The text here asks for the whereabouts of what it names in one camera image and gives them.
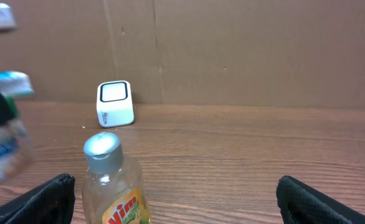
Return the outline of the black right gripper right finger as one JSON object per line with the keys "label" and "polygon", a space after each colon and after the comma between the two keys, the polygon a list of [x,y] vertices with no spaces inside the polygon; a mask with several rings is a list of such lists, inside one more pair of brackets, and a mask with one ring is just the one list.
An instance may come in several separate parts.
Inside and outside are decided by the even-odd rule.
{"label": "black right gripper right finger", "polygon": [[284,224],[365,224],[365,215],[289,175],[276,189]]}

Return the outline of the yellow Vim dish soap bottle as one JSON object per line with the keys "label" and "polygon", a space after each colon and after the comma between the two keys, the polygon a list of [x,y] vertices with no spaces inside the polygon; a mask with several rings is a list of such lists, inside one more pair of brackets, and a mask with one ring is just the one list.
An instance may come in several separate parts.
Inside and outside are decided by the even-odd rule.
{"label": "yellow Vim dish soap bottle", "polygon": [[82,187],[89,224],[151,224],[138,161],[123,153],[114,133],[100,132],[84,144],[88,164]]}

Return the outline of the green Kleenex tissue pack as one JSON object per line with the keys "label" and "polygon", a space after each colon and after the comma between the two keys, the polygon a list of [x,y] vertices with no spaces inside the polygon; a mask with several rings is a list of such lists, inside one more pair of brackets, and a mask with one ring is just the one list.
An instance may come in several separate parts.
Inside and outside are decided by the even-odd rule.
{"label": "green Kleenex tissue pack", "polygon": [[[14,102],[16,98],[33,94],[34,90],[28,75],[7,71],[0,72],[0,93]],[[0,125],[0,182],[16,176],[31,160],[31,143],[17,110],[17,118]]]}

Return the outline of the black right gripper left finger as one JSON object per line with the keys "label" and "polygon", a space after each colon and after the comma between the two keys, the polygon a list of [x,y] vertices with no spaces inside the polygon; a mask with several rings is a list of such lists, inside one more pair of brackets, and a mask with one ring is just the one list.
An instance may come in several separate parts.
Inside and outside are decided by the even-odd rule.
{"label": "black right gripper left finger", "polygon": [[70,224],[75,177],[60,174],[0,206],[0,224]]}

